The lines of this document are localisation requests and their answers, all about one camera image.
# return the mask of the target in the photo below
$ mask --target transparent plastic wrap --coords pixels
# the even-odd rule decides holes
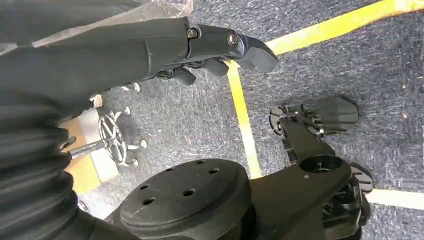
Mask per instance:
[[[0,56],[41,47],[91,29],[189,16],[193,0],[33,0],[0,6],[9,24],[0,34]]]

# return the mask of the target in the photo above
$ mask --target robotic finger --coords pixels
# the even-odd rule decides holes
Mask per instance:
[[[187,30],[187,56],[166,66],[156,76],[163,79],[175,78],[181,83],[191,85],[196,77],[182,67],[204,68],[222,77],[228,72],[223,61],[234,60],[242,68],[258,68],[270,72],[277,66],[277,57],[262,41],[227,28],[191,25]]]

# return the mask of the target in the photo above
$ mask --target white tape line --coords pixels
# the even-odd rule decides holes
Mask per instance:
[[[366,199],[373,204],[424,210],[424,193],[420,192],[374,189]]]

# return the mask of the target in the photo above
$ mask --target bolt hole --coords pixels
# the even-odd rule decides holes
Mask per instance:
[[[182,193],[182,195],[183,195],[183,196],[185,196],[185,197],[188,197],[188,196],[191,196],[191,195],[195,194],[195,192],[196,192],[196,190],[194,190],[194,189],[192,188],[192,189],[189,189],[189,190],[185,190],[185,191]]]
[[[155,201],[154,197],[149,197],[146,200],[143,201],[143,205],[149,205]]]
[[[148,188],[148,187],[150,187],[150,185],[149,185],[149,184],[143,185],[143,186],[141,186],[141,187],[140,187],[140,190],[146,189],[146,188]]]
[[[219,171],[220,171],[219,168],[214,168],[214,169],[209,170],[209,174],[216,174]]]
[[[308,173],[325,174],[337,170],[343,165],[343,161],[332,155],[312,156],[304,159],[299,167]]]

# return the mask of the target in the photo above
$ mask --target yellow tape line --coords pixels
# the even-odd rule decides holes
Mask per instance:
[[[238,65],[234,61],[231,61],[228,66],[229,70],[227,76],[229,87],[231,89],[232,99],[234,100],[235,113],[237,114],[241,131],[241,139],[244,144],[250,178],[257,179],[262,177],[262,171],[256,153],[255,140],[253,139],[251,124],[249,122],[248,109],[243,95]]]
[[[280,55],[342,36],[383,18],[422,9],[424,0],[382,0],[271,40],[266,45],[275,55]]]
[[[383,18],[422,9],[424,9],[424,0],[382,0],[271,40],[266,45],[268,45],[275,55],[280,55],[342,36]],[[234,100],[235,112],[243,139],[250,177],[252,179],[260,178],[262,171],[259,165],[255,140],[243,95],[238,70],[239,65],[231,61],[228,66],[229,86]]]

